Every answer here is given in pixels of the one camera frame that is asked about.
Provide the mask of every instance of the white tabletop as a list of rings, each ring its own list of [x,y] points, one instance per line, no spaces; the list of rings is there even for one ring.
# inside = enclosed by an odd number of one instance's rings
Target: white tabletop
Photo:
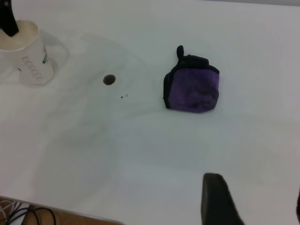
[[[1,67],[1,196],[127,225],[198,225],[202,177],[215,172],[246,224],[298,224],[300,7],[14,0],[13,8],[44,30],[59,72],[28,88]],[[163,78],[179,45],[220,70],[214,111],[165,109]],[[107,74],[114,85],[103,84]]]

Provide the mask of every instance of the small black hole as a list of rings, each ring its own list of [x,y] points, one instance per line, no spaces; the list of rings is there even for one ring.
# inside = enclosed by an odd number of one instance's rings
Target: small black hole
[[[103,83],[106,85],[112,85],[116,81],[116,77],[112,74],[106,75],[103,79]]]

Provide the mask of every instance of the white mug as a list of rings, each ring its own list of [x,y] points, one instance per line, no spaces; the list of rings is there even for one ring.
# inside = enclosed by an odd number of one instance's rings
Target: white mug
[[[30,21],[17,21],[17,25],[19,32],[13,37],[0,30],[0,56],[21,71],[20,79],[26,84],[49,82],[53,66],[37,25]]]

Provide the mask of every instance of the black object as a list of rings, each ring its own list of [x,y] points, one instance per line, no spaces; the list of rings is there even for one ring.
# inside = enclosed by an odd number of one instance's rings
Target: black object
[[[244,225],[220,174],[203,176],[201,217],[202,225]]]
[[[297,214],[298,221],[300,223],[300,193],[299,193],[298,201],[297,201],[296,214]]]
[[[19,32],[11,7],[11,0],[0,0],[0,29],[3,29],[10,37]]]

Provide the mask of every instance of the purple cloth bag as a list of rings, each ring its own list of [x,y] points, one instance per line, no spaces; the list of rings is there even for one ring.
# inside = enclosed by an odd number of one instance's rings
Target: purple cloth bag
[[[166,108],[192,113],[214,109],[219,97],[220,72],[205,58],[183,54],[183,46],[179,46],[178,63],[164,79]]]

